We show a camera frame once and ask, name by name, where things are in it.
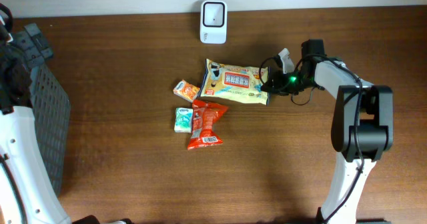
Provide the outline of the cream snack bag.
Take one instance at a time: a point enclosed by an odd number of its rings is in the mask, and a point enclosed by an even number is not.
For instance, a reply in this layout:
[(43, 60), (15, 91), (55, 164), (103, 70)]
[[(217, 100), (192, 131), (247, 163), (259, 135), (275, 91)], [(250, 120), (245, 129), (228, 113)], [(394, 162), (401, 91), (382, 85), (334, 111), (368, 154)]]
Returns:
[(262, 91), (269, 68), (241, 67), (205, 60), (200, 97), (215, 97), (245, 104), (267, 105), (270, 94)]

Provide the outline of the red snack bag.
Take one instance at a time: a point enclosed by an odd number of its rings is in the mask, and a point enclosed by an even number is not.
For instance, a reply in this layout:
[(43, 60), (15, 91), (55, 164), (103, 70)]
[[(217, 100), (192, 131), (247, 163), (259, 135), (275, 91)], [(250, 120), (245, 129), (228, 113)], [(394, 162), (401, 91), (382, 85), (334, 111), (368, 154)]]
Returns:
[(218, 103), (195, 100), (192, 108), (192, 133), (187, 149), (221, 145), (223, 141), (214, 133), (213, 126), (227, 112), (228, 107)]

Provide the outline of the orange tissue pack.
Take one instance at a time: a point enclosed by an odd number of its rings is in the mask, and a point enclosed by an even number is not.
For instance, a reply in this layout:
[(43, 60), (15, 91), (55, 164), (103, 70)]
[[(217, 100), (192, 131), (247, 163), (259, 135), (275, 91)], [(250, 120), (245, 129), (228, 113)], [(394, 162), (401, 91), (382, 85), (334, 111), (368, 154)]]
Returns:
[(181, 80), (173, 89), (173, 93), (192, 103), (199, 95), (200, 88)]

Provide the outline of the green tissue pack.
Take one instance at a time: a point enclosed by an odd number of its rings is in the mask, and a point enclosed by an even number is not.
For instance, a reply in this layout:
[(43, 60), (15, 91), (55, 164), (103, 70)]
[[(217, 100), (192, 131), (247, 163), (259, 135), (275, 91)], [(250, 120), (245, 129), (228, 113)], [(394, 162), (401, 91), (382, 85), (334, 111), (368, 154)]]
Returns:
[(191, 133), (193, 109), (178, 107), (175, 110), (174, 131), (176, 133)]

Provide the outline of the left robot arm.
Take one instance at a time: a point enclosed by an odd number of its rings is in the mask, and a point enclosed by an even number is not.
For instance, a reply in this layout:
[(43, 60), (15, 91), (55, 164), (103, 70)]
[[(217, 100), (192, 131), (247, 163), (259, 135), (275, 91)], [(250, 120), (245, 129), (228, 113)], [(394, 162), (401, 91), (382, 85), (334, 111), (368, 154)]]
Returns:
[(57, 194), (68, 130), (68, 96), (45, 65), (51, 48), (32, 23), (13, 34), (1, 6), (1, 218), (71, 223)]

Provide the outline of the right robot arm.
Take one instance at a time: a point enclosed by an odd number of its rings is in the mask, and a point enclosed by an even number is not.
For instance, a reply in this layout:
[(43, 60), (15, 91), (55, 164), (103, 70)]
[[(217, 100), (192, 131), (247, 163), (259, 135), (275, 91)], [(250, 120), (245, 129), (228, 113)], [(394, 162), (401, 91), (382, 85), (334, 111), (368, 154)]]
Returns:
[(321, 39), (304, 41), (301, 52), (297, 63), (287, 49), (274, 55), (271, 60), (278, 70), (261, 80), (261, 90), (294, 97), (319, 89), (336, 100), (331, 128), (336, 165), (314, 223), (356, 223), (368, 176), (394, 141), (393, 92), (389, 86), (363, 80), (341, 58), (326, 55)]

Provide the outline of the white barcode scanner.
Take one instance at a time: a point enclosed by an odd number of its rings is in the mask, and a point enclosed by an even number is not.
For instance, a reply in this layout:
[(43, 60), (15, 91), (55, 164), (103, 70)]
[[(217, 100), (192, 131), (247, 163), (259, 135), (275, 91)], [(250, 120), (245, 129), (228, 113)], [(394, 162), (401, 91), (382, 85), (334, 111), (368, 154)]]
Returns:
[(227, 40), (228, 6), (224, 1), (206, 0), (200, 6), (199, 39), (205, 44)]

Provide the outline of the grey plastic mesh basket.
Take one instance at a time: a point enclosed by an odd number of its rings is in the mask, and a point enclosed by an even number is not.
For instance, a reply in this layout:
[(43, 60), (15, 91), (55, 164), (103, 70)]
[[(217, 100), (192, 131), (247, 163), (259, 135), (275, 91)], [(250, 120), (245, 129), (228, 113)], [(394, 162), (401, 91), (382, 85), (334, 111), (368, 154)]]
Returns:
[(39, 150), (53, 190), (61, 192), (71, 104), (46, 64), (31, 70), (31, 102)]

